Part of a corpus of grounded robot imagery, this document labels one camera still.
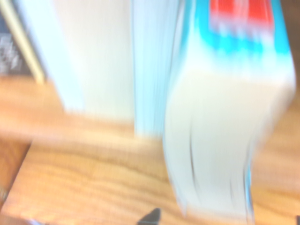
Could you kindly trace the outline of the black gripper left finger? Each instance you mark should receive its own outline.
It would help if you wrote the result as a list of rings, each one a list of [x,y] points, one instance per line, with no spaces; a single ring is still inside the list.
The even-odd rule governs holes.
[[[142,217],[137,223],[138,224],[159,224],[161,219],[161,209],[155,208],[150,213]]]

